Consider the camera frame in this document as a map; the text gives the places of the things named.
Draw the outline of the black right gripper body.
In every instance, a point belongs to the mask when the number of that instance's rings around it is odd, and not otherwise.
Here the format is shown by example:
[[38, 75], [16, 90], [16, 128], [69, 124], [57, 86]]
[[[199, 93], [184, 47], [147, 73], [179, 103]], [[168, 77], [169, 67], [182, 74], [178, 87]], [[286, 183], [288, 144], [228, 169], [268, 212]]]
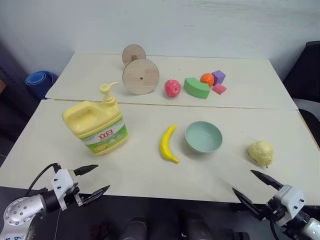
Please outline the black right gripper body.
[[278, 226], [284, 226], [293, 219], [293, 201], [273, 197], [262, 209], [262, 220], [269, 220]]

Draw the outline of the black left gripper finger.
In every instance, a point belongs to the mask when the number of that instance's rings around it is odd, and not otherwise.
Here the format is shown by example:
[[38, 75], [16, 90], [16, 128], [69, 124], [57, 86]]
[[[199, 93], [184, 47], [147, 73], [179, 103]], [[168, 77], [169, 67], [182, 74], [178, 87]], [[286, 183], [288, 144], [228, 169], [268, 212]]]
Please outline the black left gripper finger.
[[85, 165], [85, 166], [81, 166], [77, 169], [74, 169], [73, 172], [76, 176], [82, 176], [82, 175], [89, 173], [90, 171], [94, 170], [97, 167], [98, 167], [97, 164]]
[[105, 187], [102, 187], [102, 188], [96, 190], [89, 197], [83, 199], [83, 204], [88, 205], [88, 204], [98, 200], [109, 188], [110, 188], [110, 185], [107, 185]]

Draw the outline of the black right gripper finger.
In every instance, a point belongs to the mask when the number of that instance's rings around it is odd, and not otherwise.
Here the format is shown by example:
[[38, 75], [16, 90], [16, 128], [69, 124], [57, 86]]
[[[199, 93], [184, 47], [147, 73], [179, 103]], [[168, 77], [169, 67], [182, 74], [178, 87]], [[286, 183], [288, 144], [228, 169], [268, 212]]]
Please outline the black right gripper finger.
[[243, 193], [232, 188], [232, 191], [239, 199], [239, 201], [251, 212], [251, 214], [259, 221], [262, 221], [266, 217], [266, 209], [263, 204], [254, 204], [249, 198], [247, 198]]
[[277, 180], [265, 173], [262, 173], [257, 170], [251, 170], [251, 172], [263, 183], [265, 183], [268, 186], [272, 186], [274, 189], [278, 191], [284, 186], [283, 184], [281, 184], [280, 182], [278, 182]]

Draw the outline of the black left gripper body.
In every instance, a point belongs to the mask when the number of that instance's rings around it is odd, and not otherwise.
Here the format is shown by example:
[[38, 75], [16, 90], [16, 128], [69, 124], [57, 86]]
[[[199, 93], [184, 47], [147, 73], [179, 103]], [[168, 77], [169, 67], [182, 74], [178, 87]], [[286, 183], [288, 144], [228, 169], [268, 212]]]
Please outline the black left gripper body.
[[63, 198], [66, 206], [72, 205], [73, 203], [76, 203], [79, 207], [84, 205], [83, 198], [79, 195], [80, 189], [78, 186], [75, 186], [68, 190], [65, 197]]

